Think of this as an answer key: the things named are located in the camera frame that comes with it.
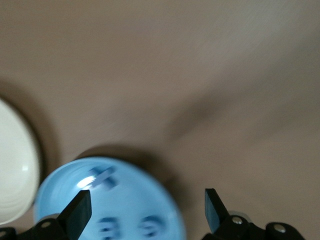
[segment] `black mechanical part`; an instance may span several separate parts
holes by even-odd
[[[80,191],[57,218],[47,218],[17,234],[13,227],[0,228],[0,240],[78,240],[92,215],[89,190]]]
[[[271,222],[266,229],[245,218],[230,215],[216,190],[205,190],[205,216],[212,233],[202,240],[305,240],[291,225]]]

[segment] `white lid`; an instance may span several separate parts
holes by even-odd
[[[0,224],[21,217],[40,183],[40,151],[26,120],[0,99]]]

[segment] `blue bottle cap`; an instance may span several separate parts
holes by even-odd
[[[186,240],[180,211],[162,185],[109,157],[85,157],[51,173],[38,191],[35,221],[59,214],[80,190],[90,190],[92,216],[79,240]]]

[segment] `beige surface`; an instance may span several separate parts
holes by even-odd
[[[33,124],[48,172],[98,146],[157,157],[189,240],[209,231],[206,187],[260,227],[283,221],[317,239],[319,10],[315,0],[3,0],[0,95]],[[32,211],[13,223],[32,224]]]

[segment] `screw head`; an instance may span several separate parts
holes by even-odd
[[[51,225],[51,222],[45,221],[44,223],[41,224],[41,227],[42,227],[43,229],[45,229],[45,228],[49,227],[50,225]]]
[[[232,222],[234,222],[235,224],[242,224],[243,223],[242,219],[240,217],[238,217],[238,216],[234,216],[232,218]]]
[[[282,226],[281,224],[275,224],[274,229],[280,233],[285,233],[286,232],[286,228],[284,226]]]
[[[152,215],[143,218],[139,228],[146,239],[159,239],[159,235],[164,230],[164,223],[160,217]]]
[[[0,231],[0,238],[3,237],[6,234],[7,234],[6,231]]]

